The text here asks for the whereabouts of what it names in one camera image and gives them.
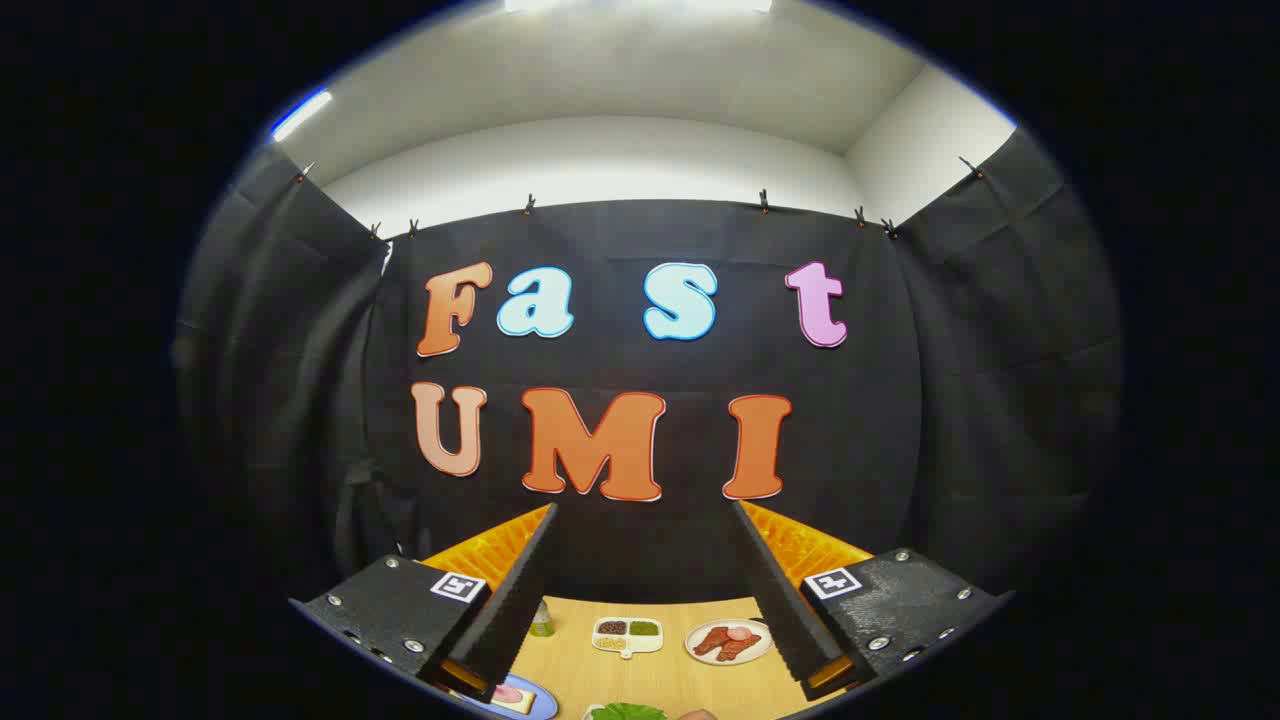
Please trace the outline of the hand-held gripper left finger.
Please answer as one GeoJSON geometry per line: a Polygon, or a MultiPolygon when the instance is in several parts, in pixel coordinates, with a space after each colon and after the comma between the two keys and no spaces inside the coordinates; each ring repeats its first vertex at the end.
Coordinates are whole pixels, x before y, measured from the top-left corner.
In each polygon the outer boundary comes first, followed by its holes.
{"type": "Polygon", "coordinates": [[[384,555],[291,607],[415,685],[490,701],[544,600],[557,533],[548,503],[430,559],[384,555]]]}

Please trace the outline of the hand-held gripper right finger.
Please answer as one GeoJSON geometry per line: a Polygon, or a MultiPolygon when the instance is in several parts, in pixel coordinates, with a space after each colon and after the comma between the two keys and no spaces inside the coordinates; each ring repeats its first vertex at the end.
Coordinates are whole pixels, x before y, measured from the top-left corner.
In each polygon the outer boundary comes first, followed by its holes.
{"type": "Polygon", "coordinates": [[[913,548],[872,555],[780,512],[733,501],[748,588],[810,701],[905,673],[1004,609],[913,548]]]}

